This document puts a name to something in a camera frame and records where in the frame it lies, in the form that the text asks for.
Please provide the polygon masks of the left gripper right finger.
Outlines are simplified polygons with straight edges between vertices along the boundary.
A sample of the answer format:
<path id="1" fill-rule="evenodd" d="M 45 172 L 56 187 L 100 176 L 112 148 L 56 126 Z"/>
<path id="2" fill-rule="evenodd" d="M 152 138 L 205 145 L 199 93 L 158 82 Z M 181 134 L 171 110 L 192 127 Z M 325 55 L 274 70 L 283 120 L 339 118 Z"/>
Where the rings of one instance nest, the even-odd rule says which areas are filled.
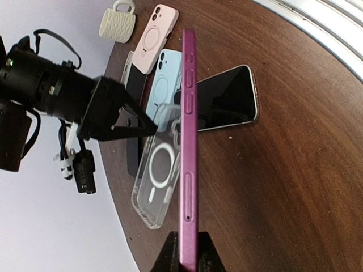
<path id="1" fill-rule="evenodd" d="M 199 232 L 198 272 L 225 272 L 226 269 L 218 255 L 208 232 Z"/>

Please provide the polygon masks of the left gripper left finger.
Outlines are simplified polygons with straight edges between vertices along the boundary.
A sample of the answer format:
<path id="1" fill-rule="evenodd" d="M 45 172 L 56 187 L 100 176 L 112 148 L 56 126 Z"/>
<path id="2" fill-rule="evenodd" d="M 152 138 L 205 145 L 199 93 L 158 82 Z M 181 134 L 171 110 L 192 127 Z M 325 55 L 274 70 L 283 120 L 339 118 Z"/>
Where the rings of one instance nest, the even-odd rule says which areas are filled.
<path id="1" fill-rule="evenodd" d="M 179 271 L 179 244 L 178 232 L 168 234 L 157 259 L 150 272 L 178 272 Z"/>

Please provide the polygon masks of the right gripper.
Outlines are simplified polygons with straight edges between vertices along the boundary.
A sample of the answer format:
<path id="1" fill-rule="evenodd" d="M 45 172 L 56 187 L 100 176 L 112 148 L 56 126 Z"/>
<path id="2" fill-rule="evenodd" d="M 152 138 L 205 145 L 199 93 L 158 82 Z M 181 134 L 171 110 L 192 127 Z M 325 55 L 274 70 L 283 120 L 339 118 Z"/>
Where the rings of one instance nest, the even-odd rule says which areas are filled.
<path id="1" fill-rule="evenodd" d="M 119 110 L 127 105 L 143 123 L 143 127 L 116 126 Z M 123 84 L 104 76 L 98 77 L 91 99 L 77 128 L 77 136 L 84 140 L 113 141 L 152 136 L 157 125 L 126 91 Z"/>

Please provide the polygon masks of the black phone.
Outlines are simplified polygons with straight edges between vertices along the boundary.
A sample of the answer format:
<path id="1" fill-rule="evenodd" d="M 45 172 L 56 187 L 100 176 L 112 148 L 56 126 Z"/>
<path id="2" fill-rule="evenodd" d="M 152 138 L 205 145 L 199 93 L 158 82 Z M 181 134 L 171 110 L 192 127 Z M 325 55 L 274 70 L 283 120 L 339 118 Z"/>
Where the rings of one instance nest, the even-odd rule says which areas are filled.
<path id="1" fill-rule="evenodd" d="M 137 176 L 143 152 L 142 138 L 128 138 L 126 142 L 126 167 L 132 177 Z"/>

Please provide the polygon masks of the magenta purple phone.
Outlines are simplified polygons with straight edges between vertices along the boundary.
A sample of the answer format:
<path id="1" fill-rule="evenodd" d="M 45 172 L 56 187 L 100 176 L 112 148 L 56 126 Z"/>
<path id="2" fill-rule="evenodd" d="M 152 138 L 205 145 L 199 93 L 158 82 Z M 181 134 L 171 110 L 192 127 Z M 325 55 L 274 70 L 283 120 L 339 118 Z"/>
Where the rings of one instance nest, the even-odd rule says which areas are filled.
<path id="1" fill-rule="evenodd" d="M 196 37 L 183 30 L 181 84 L 181 142 L 179 189 L 180 271 L 197 271 L 198 263 L 198 143 Z"/>

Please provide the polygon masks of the white phone case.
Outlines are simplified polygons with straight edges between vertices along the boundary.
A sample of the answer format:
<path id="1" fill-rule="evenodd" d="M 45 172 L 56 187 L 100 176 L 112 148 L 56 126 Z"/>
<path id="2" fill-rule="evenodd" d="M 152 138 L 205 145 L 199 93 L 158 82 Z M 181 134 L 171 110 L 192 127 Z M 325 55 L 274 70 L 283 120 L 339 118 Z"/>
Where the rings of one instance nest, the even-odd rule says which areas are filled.
<path id="1" fill-rule="evenodd" d="M 128 56 L 126 58 L 125 65 L 124 65 L 124 68 L 123 68 L 123 73 L 122 73 L 122 76 L 121 76 L 120 83 L 122 83 L 125 87 L 127 86 L 127 82 L 128 82 L 128 78 L 129 78 L 129 74 L 130 74 L 133 55 L 134 55 L 134 51 L 131 50 L 128 53 Z"/>

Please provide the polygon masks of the silver white phone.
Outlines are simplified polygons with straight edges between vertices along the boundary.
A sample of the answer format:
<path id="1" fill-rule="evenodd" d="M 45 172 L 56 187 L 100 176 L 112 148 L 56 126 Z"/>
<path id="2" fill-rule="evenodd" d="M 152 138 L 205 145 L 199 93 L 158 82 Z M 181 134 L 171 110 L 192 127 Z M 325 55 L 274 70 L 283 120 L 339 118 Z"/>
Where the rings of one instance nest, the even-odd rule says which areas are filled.
<path id="1" fill-rule="evenodd" d="M 239 65 L 197 83 L 198 131 L 255 122 L 258 95 L 251 68 Z"/>

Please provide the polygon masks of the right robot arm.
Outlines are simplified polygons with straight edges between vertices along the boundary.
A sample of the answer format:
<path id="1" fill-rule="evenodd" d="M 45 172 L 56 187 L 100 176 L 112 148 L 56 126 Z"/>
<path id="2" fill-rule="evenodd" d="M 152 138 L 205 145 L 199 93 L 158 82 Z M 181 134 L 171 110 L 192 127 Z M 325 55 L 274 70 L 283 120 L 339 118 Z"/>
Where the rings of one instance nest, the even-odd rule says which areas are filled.
<path id="1" fill-rule="evenodd" d="M 34 145 L 31 115 L 40 113 L 77 124 L 77 137 L 114 141 L 153 135 L 157 126 L 123 84 L 78 72 L 39 56 L 24 37 L 1 50 L 1 168 L 16 172 Z"/>

